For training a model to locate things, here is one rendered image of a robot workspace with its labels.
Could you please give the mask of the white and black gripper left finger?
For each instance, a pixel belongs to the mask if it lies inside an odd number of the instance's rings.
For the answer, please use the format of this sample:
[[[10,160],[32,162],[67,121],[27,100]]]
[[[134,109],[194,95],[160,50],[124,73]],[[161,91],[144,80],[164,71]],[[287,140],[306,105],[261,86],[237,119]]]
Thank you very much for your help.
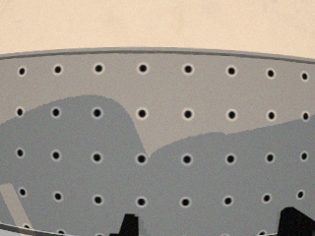
[[[139,217],[125,213],[119,234],[110,233],[109,236],[139,236]]]

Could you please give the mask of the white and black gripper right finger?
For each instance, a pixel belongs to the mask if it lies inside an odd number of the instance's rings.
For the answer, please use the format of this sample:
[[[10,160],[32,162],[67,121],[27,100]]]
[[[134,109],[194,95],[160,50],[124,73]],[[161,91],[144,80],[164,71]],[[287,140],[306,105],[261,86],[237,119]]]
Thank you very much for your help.
[[[277,236],[315,236],[315,221],[293,206],[285,207]]]

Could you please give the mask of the grey flat base plate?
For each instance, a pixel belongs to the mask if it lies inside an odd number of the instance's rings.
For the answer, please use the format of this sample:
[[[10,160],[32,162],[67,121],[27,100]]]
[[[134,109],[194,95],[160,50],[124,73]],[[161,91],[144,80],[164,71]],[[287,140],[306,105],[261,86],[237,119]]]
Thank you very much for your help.
[[[76,235],[315,221],[315,59],[186,47],[0,54],[0,222]]]

